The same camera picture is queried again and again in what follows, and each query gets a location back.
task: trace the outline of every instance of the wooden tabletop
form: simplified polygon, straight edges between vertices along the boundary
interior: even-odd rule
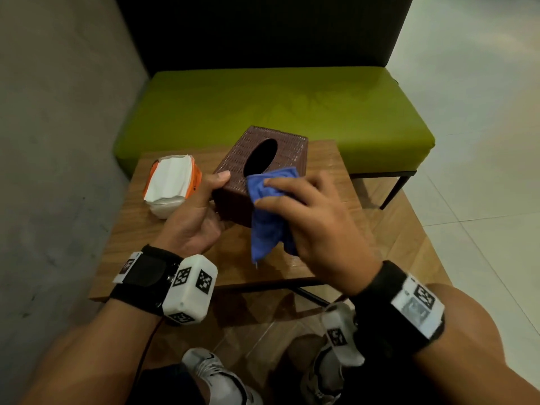
[[[125,202],[118,220],[111,231],[100,264],[93,279],[89,298],[95,301],[108,299],[114,284],[112,279],[134,251],[150,243],[159,233],[163,221],[150,213],[143,201],[143,189],[152,163],[162,156],[189,154],[203,173],[212,173],[225,157],[230,147],[175,150],[172,152],[145,153],[127,189]],[[374,237],[349,174],[345,169],[338,147],[332,140],[311,141],[308,146],[307,173],[327,170],[334,180],[341,201],[346,204],[358,228],[365,234],[376,253]],[[234,225],[224,231],[219,241],[205,256],[218,267],[217,288],[248,291],[261,288],[287,288],[319,284],[304,263],[283,251],[280,243],[259,262],[251,263],[250,229]]]

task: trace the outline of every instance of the green cushion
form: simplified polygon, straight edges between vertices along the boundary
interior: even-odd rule
[[[159,72],[114,153],[133,173],[143,152],[232,145],[250,125],[334,139],[349,173],[416,170],[435,139],[381,67]]]

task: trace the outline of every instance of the blue microfiber towel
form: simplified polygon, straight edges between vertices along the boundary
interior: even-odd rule
[[[261,197],[285,194],[273,187],[265,186],[264,180],[268,177],[298,177],[298,172],[295,167],[286,167],[260,175],[247,176],[247,191],[253,203]],[[285,219],[275,213],[255,209],[251,217],[251,261],[257,263],[280,241],[283,242],[283,248],[287,253],[298,256],[291,229]]]

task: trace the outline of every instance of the shoe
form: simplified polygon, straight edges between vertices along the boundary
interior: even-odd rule
[[[193,375],[210,387],[210,405],[263,405],[261,396],[225,369],[215,354],[205,348],[191,348],[182,362]]]
[[[331,366],[334,369],[323,369],[323,366],[325,366],[323,359],[326,355],[333,355],[335,357],[332,351],[332,345],[329,342],[315,356],[300,382],[300,392],[308,405],[332,405],[341,396],[341,390],[343,388],[341,365],[339,365],[338,359],[335,358],[335,360],[331,361]],[[338,379],[341,379],[340,389],[332,390],[324,387],[323,377],[330,374],[334,374]]]

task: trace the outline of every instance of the concrete wall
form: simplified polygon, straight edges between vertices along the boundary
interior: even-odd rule
[[[0,395],[99,308],[127,185],[112,145],[146,80],[114,0],[0,0]]]

